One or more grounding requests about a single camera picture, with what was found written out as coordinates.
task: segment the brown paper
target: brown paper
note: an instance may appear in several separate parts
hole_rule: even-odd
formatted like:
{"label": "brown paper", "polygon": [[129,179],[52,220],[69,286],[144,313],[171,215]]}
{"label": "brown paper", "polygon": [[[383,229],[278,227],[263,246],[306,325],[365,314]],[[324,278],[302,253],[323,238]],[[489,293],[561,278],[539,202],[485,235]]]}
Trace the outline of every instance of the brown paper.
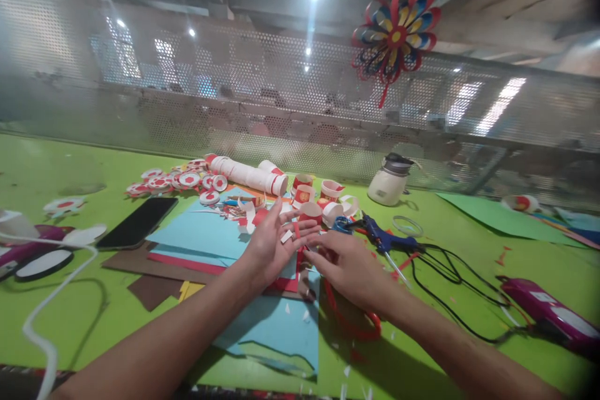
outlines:
{"label": "brown paper", "polygon": [[[134,250],[121,250],[102,263],[102,267],[116,269],[125,272],[154,275],[163,278],[176,279],[180,281],[191,281],[192,283],[210,284],[218,275],[206,274],[186,267],[164,264],[163,262],[148,259],[148,252],[154,248],[155,242],[146,241]],[[285,298],[302,299],[303,296],[297,292],[275,291],[268,289],[263,295],[282,296]]]}
{"label": "brown paper", "polygon": [[179,299],[181,281],[153,275],[142,275],[127,288],[147,311],[153,311],[154,308],[171,296]]}

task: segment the paper pinwheel decoration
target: paper pinwheel decoration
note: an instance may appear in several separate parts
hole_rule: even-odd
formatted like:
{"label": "paper pinwheel decoration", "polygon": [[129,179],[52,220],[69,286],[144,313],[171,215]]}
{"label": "paper pinwheel decoration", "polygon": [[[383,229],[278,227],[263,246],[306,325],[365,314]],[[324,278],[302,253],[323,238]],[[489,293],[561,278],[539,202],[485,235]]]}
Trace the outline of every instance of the paper pinwheel decoration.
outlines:
{"label": "paper pinwheel decoration", "polygon": [[385,84],[379,102],[383,107],[388,87],[400,72],[412,72],[421,67],[422,52],[436,45],[430,30],[438,23],[441,11],[429,8],[434,0],[373,0],[365,11],[366,23],[352,35],[352,45],[361,47],[352,67],[361,79],[371,77]]}

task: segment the table surface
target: table surface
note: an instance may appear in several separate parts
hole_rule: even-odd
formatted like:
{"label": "table surface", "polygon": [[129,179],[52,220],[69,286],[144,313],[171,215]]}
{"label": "table surface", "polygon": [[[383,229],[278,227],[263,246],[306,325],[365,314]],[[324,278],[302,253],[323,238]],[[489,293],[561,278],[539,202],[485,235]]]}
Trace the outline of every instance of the table surface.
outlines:
{"label": "table surface", "polygon": [[[139,175],[149,168],[167,169],[181,163],[171,157],[0,135],[0,204],[23,212],[34,223],[77,228],[104,223],[111,229],[140,205],[140,200],[127,199],[123,194],[130,183],[138,181]],[[77,215],[50,221],[44,217],[43,206],[60,198],[61,188],[74,179],[87,178],[103,179],[106,189],[88,195],[86,205]],[[530,279],[582,317],[598,324],[598,252],[500,235],[433,192],[412,190],[410,195],[402,197],[398,207],[372,202],[364,186],[348,186],[346,192],[358,197],[361,207],[383,229],[393,229],[394,215],[410,217],[425,230],[420,241],[454,251],[495,285],[499,285],[494,278],[499,274]],[[164,223],[192,201],[193,197],[181,199]],[[495,260],[504,246],[512,251],[506,254],[505,266],[501,267]],[[34,323],[35,330],[57,346],[61,370],[80,370],[177,304],[171,298],[153,312],[147,312],[126,289],[138,275],[101,268],[101,263],[112,254],[101,252]],[[399,252],[393,252],[393,256],[398,264],[406,259]],[[4,311],[0,322],[1,364],[45,366],[43,353],[23,336],[21,327],[33,308],[88,257],[86,251],[76,251],[71,264],[37,281],[19,283],[11,278],[0,282],[0,304]],[[495,337],[506,330],[508,320],[497,307],[464,286],[447,282],[423,264],[418,267],[419,279],[480,334]],[[411,271],[405,272],[412,280]],[[474,279],[466,269],[461,274]],[[414,294],[448,316],[418,286]],[[383,324],[380,341],[355,342],[355,348],[367,362],[350,362],[352,343],[339,334],[326,302],[321,304],[316,380],[276,372],[211,347],[191,371],[189,381],[305,394],[312,390],[314,394],[332,397],[339,396],[342,384],[347,384],[348,398],[363,398],[363,389],[368,391],[369,387],[375,398],[431,398],[441,393],[445,398],[460,396],[440,367],[414,341],[388,323]],[[593,369],[585,359],[540,339],[514,336],[499,349],[567,394],[574,393],[582,378]],[[352,369],[346,378],[344,368],[348,364]]]}

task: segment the smartphone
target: smartphone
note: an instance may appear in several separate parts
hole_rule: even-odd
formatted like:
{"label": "smartphone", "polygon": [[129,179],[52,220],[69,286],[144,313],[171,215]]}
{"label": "smartphone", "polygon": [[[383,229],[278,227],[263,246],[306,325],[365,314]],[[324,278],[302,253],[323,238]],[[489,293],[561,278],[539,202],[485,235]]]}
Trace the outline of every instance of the smartphone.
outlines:
{"label": "smartphone", "polygon": [[179,200],[157,197],[146,200],[97,244],[98,249],[132,249],[139,247],[148,234],[163,221]]}

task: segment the perforated metal mesh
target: perforated metal mesh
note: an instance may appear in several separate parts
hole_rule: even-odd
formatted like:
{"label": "perforated metal mesh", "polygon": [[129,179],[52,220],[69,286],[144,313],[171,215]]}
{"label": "perforated metal mesh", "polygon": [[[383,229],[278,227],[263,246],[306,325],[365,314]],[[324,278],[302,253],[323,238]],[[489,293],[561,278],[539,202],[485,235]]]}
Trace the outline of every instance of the perforated metal mesh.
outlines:
{"label": "perforated metal mesh", "polygon": [[[383,86],[356,76],[353,48],[316,39],[308,55],[305,39],[245,22],[111,2],[0,0],[0,32],[7,132],[268,158],[362,183],[397,151],[424,168],[410,186],[490,196],[533,189],[554,204],[600,203],[581,178],[584,169],[600,178],[597,79],[431,54],[378,109]],[[559,156],[544,152],[559,146]],[[539,161],[519,162],[518,152]],[[566,154],[567,175],[556,161]]]}

